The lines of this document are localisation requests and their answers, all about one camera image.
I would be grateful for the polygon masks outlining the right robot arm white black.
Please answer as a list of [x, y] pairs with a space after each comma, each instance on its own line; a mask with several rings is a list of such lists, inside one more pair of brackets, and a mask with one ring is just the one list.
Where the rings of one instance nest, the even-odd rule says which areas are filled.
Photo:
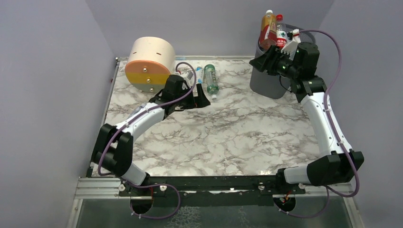
[[325, 186], [357, 180], [357, 171], [364, 163], [362, 152], [355, 151], [342, 134], [332, 111], [327, 86], [316, 75], [319, 59], [317, 45], [302, 42], [294, 58], [271, 46], [262, 56], [249, 63], [254, 69], [270, 76], [290, 79], [291, 90], [309, 120], [317, 138], [320, 157], [302, 166], [284, 168], [278, 172], [287, 184]]

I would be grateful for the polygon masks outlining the clear bottle white blue label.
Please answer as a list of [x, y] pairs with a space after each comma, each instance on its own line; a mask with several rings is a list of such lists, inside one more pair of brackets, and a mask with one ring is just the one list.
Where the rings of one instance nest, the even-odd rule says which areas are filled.
[[203, 84], [204, 69], [201, 66], [196, 68], [196, 84]]

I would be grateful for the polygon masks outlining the green plastic bottle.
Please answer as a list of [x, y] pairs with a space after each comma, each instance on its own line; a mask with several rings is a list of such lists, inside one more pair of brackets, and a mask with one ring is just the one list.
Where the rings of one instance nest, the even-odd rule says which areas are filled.
[[212, 64], [208, 64], [204, 67], [205, 81], [207, 84], [207, 92], [212, 99], [217, 98], [219, 92], [219, 86], [216, 80], [216, 69]]

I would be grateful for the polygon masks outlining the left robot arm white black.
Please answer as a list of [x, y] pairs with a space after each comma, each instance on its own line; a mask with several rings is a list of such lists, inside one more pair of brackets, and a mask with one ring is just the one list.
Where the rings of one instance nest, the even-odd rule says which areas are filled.
[[135, 109], [125, 121], [101, 126], [91, 161], [110, 174], [140, 186], [146, 180], [147, 172], [133, 163], [134, 142], [170, 114], [210, 104], [202, 84], [196, 82], [190, 86], [182, 76], [170, 75], [164, 88], [148, 103]]

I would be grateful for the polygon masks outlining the clear bottle red label front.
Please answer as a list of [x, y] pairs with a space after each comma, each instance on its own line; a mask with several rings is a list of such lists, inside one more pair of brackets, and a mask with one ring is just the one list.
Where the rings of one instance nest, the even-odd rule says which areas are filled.
[[283, 16], [278, 14], [276, 16], [276, 33], [277, 33], [277, 43], [276, 45], [283, 48], [288, 43], [288, 36], [286, 32], [286, 26], [283, 23]]

